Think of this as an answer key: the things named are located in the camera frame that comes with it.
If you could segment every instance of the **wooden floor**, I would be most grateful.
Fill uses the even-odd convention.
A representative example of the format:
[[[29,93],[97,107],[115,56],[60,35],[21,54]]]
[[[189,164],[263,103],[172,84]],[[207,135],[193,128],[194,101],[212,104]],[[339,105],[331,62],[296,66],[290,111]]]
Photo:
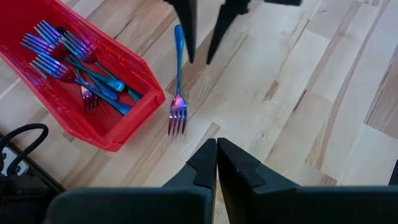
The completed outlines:
[[[210,66],[223,0],[198,1],[196,62],[182,72],[188,129],[178,137],[167,136],[179,23],[172,8],[162,0],[63,1],[143,56],[167,98],[119,152],[104,152],[66,134],[0,62],[0,132],[47,124],[50,135],[31,158],[66,188],[160,186],[217,137],[301,185],[388,184],[398,159],[398,1],[253,2]],[[216,206],[215,223],[228,222],[219,191]]]

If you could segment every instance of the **black cable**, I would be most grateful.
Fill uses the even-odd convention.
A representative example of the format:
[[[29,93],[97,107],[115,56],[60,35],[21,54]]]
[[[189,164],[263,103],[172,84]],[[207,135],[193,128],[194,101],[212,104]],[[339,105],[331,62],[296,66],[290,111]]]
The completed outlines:
[[[7,169],[7,175],[17,175],[16,169],[18,164],[24,160],[29,153],[31,153],[37,146],[39,146],[44,139],[49,135],[49,128],[45,124],[40,124],[40,123],[35,123],[35,124],[27,124],[25,126],[22,126],[20,128],[17,128],[10,133],[6,134],[2,139],[0,139],[0,152],[2,155],[2,150],[4,147],[6,147],[7,143],[15,136],[17,136],[20,133],[24,133],[26,131],[30,131],[33,129],[42,129],[42,133],[40,136],[28,147],[26,147],[25,150],[23,150],[10,164],[10,166]],[[0,170],[3,170],[4,168],[4,162],[2,159],[0,159]]]

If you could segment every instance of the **black wire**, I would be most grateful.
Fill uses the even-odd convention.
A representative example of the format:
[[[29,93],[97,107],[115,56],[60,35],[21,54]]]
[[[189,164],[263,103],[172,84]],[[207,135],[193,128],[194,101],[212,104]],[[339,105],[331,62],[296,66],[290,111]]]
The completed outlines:
[[[44,139],[47,137],[47,135],[49,135],[49,128],[45,125],[45,124],[40,124],[40,123],[36,123],[36,124],[27,124],[25,126],[22,126],[20,128],[17,128],[13,131],[11,131],[10,133],[6,134],[2,139],[0,139],[0,152],[2,155],[2,150],[4,149],[4,147],[6,147],[7,143],[15,136],[17,136],[20,133],[24,133],[26,131],[30,131],[33,129],[42,129],[42,133],[40,134],[40,136],[32,143],[30,144],[28,147],[26,147],[25,150],[23,150],[11,163],[10,166],[7,169],[7,175],[17,175],[16,169],[18,164],[24,160],[27,155],[29,153],[31,153],[35,148],[37,148],[37,146],[39,146]],[[0,159],[0,170],[3,170],[4,168],[4,162],[3,159]]]

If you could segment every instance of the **red tray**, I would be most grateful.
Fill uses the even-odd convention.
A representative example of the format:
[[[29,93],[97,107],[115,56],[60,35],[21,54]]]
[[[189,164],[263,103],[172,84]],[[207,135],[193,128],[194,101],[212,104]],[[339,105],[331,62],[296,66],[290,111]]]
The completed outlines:
[[[27,32],[39,36],[34,26],[41,20],[46,20],[54,27],[63,26],[75,34],[86,36],[97,46],[99,63],[126,85],[144,94],[141,101],[135,104],[127,93],[121,93],[120,101],[134,105],[126,116],[103,101],[100,101],[98,108],[86,113],[80,87],[76,83],[64,83],[52,77],[44,80],[29,66],[35,53],[20,44]],[[118,151],[129,136],[165,101],[162,88],[140,56],[117,43],[58,0],[2,0],[0,21],[0,56],[72,136],[107,151]],[[95,65],[87,67],[103,73]]]

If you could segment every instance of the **red plastic bin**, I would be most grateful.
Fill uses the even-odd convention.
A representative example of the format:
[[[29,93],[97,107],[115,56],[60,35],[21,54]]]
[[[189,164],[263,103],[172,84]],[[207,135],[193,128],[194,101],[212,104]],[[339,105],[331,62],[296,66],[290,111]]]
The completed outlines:
[[[49,77],[43,79],[29,62],[35,53],[20,44],[25,33],[34,30],[41,20],[54,27],[63,26],[82,34],[97,47],[99,63],[113,72],[127,86],[144,94],[134,103],[127,93],[120,101],[134,105],[123,116],[103,101],[98,108],[86,113],[80,96],[80,86]],[[72,136],[107,151],[118,151],[138,127],[165,101],[155,76],[145,61],[126,47],[101,32],[58,0],[0,1],[0,56],[33,91],[63,129]],[[88,68],[101,73],[95,65]]]

